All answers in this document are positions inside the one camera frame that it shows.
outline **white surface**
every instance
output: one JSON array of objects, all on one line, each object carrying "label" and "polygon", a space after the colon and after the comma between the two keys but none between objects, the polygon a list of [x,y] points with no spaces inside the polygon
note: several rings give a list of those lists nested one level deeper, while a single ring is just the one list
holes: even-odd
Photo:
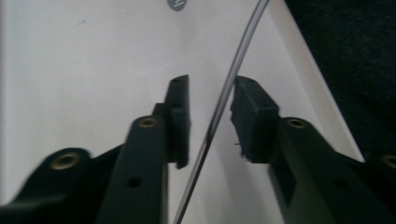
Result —
[{"label": "white surface", "polygon": [[[1,202],[64,147],[93,156],[124,141],[162,102],[168,81],[191,83],[191,162],[170,169],[172,220],[237,44],[256,0],[3,0],[0,2]],[[311,121],[336,150],[362,160],[284,3],[273,0],[241,76],[256,79],[282,116]],[[265,165],[240,158],[226,111],[185,223],[282,223]]]}]

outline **dark carpet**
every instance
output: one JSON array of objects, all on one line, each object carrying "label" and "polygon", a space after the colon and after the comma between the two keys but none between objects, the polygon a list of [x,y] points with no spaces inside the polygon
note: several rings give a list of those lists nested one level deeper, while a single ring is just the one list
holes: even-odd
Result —
[{"label": "dark carpet", "polygon": [[396,1],[286,0],[364,157],[396,152]]}]

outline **small round hole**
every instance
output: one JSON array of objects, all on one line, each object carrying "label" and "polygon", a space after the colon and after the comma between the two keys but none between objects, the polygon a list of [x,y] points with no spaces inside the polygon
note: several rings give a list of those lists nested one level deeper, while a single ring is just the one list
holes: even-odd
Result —
[{"label": "small round hole", "polygon": [[332,183],[340,189],[347,189],[349,187],[348,183],[342,178],[334,178]]},{"label": "small round hole", "polygon": [[382,161],[389,167],[396,169],[396,156],[385,155],[382,157]]},{"label": "small round hole", "polygon": [[131,189],[135,189],[140,187],[143,184],[143,178],[140,176],[132,177],[128,181],[128,187]]},{"label": "small round hole", "polygon": [[139,122],[139,126],[142,128],[151,128],[154,127],[156,124],[157,124],[157,120],[153,118],[142,119]]},{"label": "small round hole", "polygon": [[76,165],[79,161],[79,155],[75,152],[69,152],[57,157],[50,164],[53,170],[64,170]]},{"label": "small round hole", "polygon": [[288,124],[293,128],[299,128],[299,129],[305,128],[305,123],[299,119],[289,119]]}]

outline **screw hole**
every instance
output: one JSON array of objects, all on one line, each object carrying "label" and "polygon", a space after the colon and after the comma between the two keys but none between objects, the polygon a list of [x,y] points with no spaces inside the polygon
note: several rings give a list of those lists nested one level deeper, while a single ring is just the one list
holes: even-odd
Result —
[{"label": "screw hole", "polygon": [[155,126],[156,123],[157,123],[157,120],[153,119],[153,118],[142,119],[139,122],[139,126],[142,128],[151,128],[151,127]]},{"label": "screw hole", "polygon": [[131,189],[135,189],[140,187],[143,184],[143,178],[140,176],[132,177],[128,181],[128,187]]},{"label": "screw hole", "polygon": [[80,157],[76,152],[69,152],[57,157],[50,164],[53,170],[65,170],[76,165]]},{"label": "screw hole", "polygon": [[299,119],[289,119],[288,124],[293,128],[298,128],[298,129],[305,128],[305,123]]},{"label": "screw hole", "polygon": [[385,155],[382,157],[382,161],[389,167],[396,169],[396,156]]},{"label": "screw hole", "polygon": [[334,178],[332,183],[340,189],[347,189],[349,187],[348,183],[342,178]]}]

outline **thin wire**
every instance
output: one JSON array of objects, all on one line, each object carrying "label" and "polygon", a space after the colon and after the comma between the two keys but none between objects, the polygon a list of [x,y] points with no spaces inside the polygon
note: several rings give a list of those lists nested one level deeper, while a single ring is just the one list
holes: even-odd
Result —
[{"label": "thin wire", "polygon": [[194,191],[195,185],[197,183],[199,174],[201,173],[202,167],[204,166],[207,152],[209,151],[212,140],[215,136],[216,129],[219,126],[221,115],[224,111],[224,107],[227,104],[228,98],[230,96],[233,84],[235,82],[235,77],[239,72],[242,61],[244,61],[245,55],[248,51],[248,46],[254,35],[256,27],[262,17],[262,13],[268,5],[269,0],[260,0],[257,4],[247,28],[239,44],[238,50],[233,58],[233,63],[231,65],[230,71],[228,73],[227,79],[224,83],[221,95],[219,97],[218,104],[216,105],[215,112],[213,113],[212,120],[210,120],[209,126],[206,131],[204,142],[201,145],[201,149],[198,153],[197,159],[190,174],[189,182],[184,190],[183,197],[177,209],[174,224],[180,224],[183,220],[184,214],[186,213],[187,207],[189,205],[191,195]]}]

